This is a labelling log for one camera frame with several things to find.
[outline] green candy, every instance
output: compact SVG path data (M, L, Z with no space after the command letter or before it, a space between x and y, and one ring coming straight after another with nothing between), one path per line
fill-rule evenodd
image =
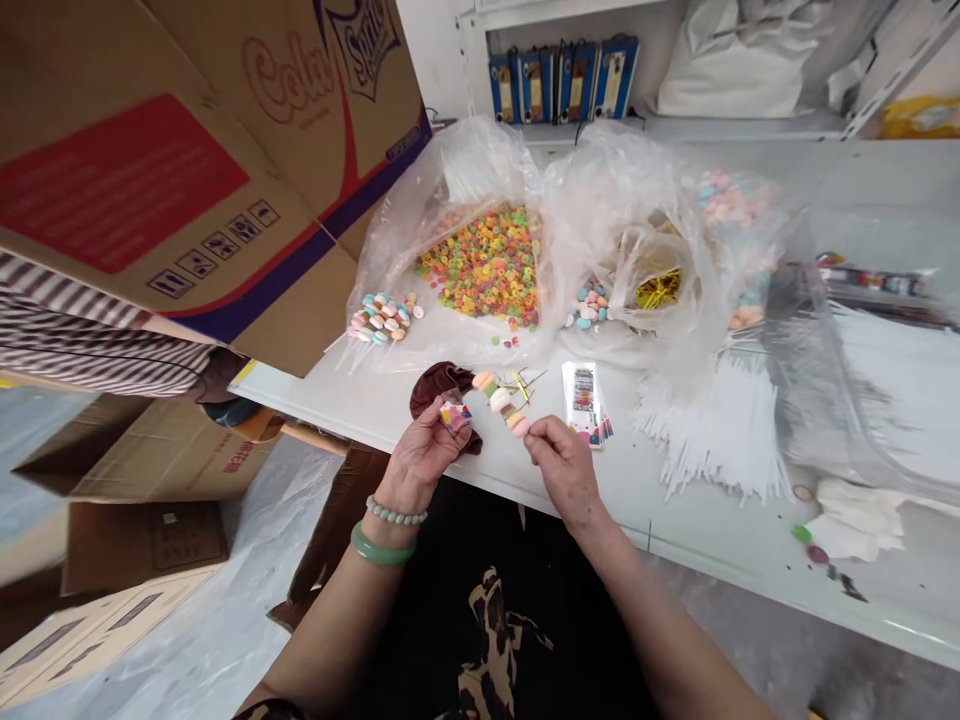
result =
M793 535L797 541L802 542L804 545L813 544L813 535L811 535L810 531L807 530L803 525L794 525L790 529L790 534Z

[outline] plastic wrapper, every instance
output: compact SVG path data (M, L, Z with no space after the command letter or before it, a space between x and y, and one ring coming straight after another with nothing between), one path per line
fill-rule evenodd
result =
M955 482L908 466L871 429L878 388L858 378L844 350L837 318L817 266L817 250L834 249L885 268L909 269L922 257L941 268L943 291L955 297L960 258L948 230L957 218L909 207L847 206L815 210L774 273L763 324L771 377L780 388L778 426L786 455L799 465L873 487L960 506ZM939 401L930 393L931 406ZM899 414L896 421L902 418Z
M372 219L346 307L350 327L365 296L402 301L412 292L423 319L385 346L350 338L349 368L418 370L438 359L519 366L542 357L552 333L535 332L546 322L539 191L540 173L514 130L474 117L438 133Z
M752 174L725 174L616 123L586 129L546 171L550 312L576 311L585 283L607 293L607 320L568 327L576 354L671 377L705 377L728 328L762 318L769 272L795 213ZM641 307L639 290L679 271L672 301ZM740 317L741 304L750 308Z

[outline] white bag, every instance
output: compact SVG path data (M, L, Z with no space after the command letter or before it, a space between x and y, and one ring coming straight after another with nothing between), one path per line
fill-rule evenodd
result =
M699 117L794 114L803 64L829 33L832 0L692 0L657 112Z

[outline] candy package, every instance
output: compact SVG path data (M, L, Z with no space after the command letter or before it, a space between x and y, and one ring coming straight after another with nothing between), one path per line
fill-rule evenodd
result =
M552 259L544 312L565 316L562 342L678 382L706 377L728 329L762 319L796 214L762 178L717 171L605 121L547 168L540 207ZM596 307L584 305L591 289L602 295ZM578 322L599 309L605 322Z
M516 366L542 357L552 332L535 331L562 316L548 320L541 309L539 192L540 172L516 131L474 117L437 133L371 220L347 304L348 326L370 294L412 296L424 319L402 341L357 350L364 365L390 372L437 358Z
M459 432L464 425L470 424L473 415L470 409L463 402L463 395L456 388L447 390L443 394L443 405L440 406L440 419L444 427L454 435Z

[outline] pink candy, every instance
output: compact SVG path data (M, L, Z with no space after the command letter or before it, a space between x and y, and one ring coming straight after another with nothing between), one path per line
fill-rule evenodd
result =
M516 425L514 425L513 430L511 430L510 432L513 433L514 437L523 437L528 432L530 432L530 421L524 418L523 420L518 422Z

